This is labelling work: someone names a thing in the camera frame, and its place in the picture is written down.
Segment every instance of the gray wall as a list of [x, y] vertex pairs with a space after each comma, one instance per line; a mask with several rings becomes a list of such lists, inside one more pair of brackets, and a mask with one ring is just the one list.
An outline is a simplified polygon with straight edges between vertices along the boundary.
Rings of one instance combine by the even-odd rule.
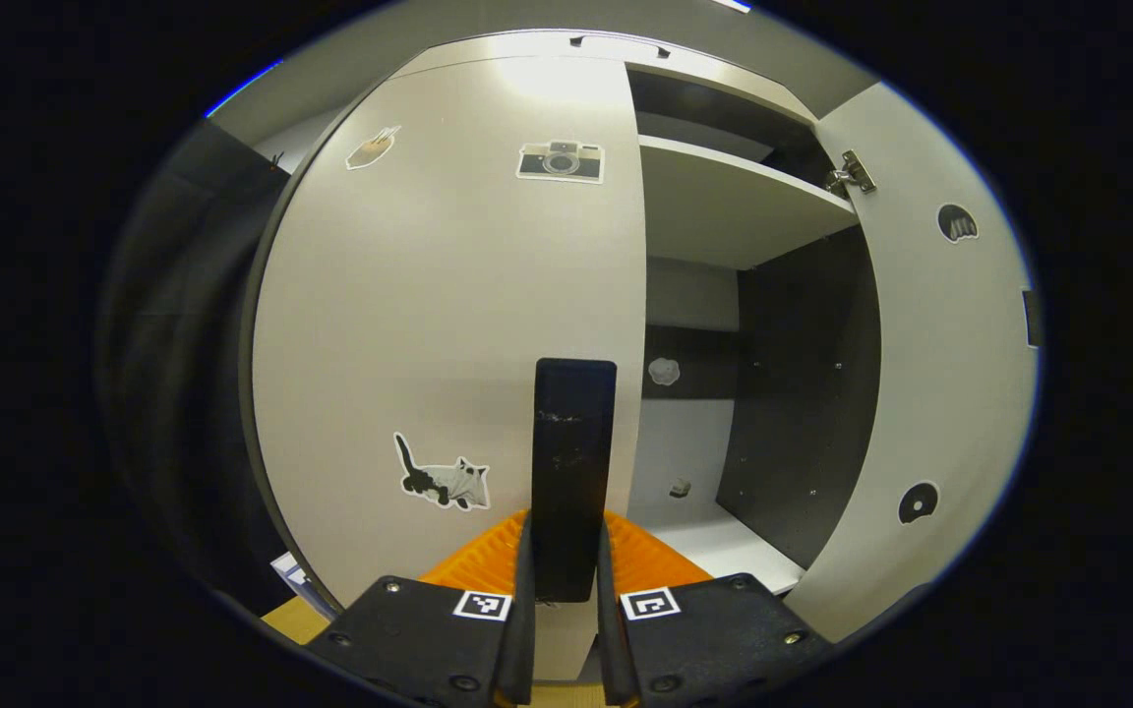
[[759, 9], [742, 15], [709, 0], [403, 0], [288, 56], [212, 120], [255, 145], [342, 106], [428, 45], [533, 27], [602, 28], [715, 54], [786, 86], [816, 116], [876, 82]]

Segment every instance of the screw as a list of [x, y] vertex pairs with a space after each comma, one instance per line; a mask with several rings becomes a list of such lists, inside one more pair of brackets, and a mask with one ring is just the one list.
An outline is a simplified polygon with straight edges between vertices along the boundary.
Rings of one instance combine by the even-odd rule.
[[658, 676], [655, 681], [649, 682], [649, 690], [655, 691], [655, 693], [667, 693], [670, 690], [680, 689], [680, 676]]
[[480, 682], [475, 681], [471, 676], [453, 676], [449, 682], [453, 684], [455, 690], [477, 690], [480, 686]]

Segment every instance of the black and white cat sticker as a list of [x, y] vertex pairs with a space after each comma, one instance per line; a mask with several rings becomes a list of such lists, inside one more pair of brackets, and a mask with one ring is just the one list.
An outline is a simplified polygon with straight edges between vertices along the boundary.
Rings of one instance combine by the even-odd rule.
[[406, 476], [400, 478], [400, 488], [410, 496], [421, 496], [436, 503], [441, 510], [458, 506], [461, 511], [486, 510], [487, 468], [472, 466], [466, 458], [458, 458], [452, 466], [417, 466], [409, 443], [399, 432], [395, 434], [397, 452]]

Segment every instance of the cabinet door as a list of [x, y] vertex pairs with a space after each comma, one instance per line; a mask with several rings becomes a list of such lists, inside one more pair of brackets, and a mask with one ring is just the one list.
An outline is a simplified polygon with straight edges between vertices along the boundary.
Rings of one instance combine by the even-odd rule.
[[[849, 188], [881, 318], [876, 420], [850, 502], [786, 599], [838, 641], [938, 578], [988, 520], [1025, 442], [1039, 351], [1025, 339], [1031, 281], [1016, 234], [938, 126], [878, 84], [816, 133], [832, 156], [858, 153], [877, 184]], [[954, 241], [939, 223], [946, 205], [974, 221]], [[938, 493], [932, 511], [904, 523], [900, 504], [922, 483]]]
[[[391, 147], [349, 169], [347, 157], [392, 126]], [[600, 147], [602, 181], [518, 178], [520, 150], [554, 139]], [[616, 364], [606, 503], [625, 512], [645, 268], [622, 62], [454, 63], [366, 97], [289, 196], [252, 340], [265, 475], [317, 581], [350, 604], [378, 575], [417, 578], [529, 506], [543, 357]], [[462, 510], [406, 492], [398, 432], [418, 467], [486, 467], [486, 494], [454, 480], [469, 488]], [[583, 662], [595, 611], [572, 617], [586, 630]]]

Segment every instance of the white cabinet door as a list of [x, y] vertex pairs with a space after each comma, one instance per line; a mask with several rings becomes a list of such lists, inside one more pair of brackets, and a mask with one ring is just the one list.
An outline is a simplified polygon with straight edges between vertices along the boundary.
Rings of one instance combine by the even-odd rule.
[[[392, 126], [391, 147], [349, 169], [350, 153]], [[518, 179], [520, 150], [550, 139], [600, 147], [602, 184]], [[382, 574], [417, 578], [530, 506], [543, 357], [616, 364], [606, 502], [625, 512], [645, 268], [638, 129], [617, 60], [415, 72], [378, 86], [338, 127], [289, 197], [252, 340], [266, 478], [338, 600]], [[461, 510], [407, 493], [397, 432], [417, 466], [486, 467], [486, 494], [467, 483]], [[583, 617], [583, 662], [595, 611], [563, 615]], [[554, 677], [540, 659], [538, 676]]]
[[[876, 271], [881, 383], [859, 483], [835, 532], [787, 605], [830, 641], [932, 581], [988, 520], [1032, 416], [1039, 351], [1026, 346], [1019, 242], [956, 145], [886, 85], [825, 117], [816, 133], [858, 153], [876, 191], [851, 187]], [[959, 205], [976, 236], [949, 241], [938, 213]], [[910, 523], [918, 483], [935, 511]]]

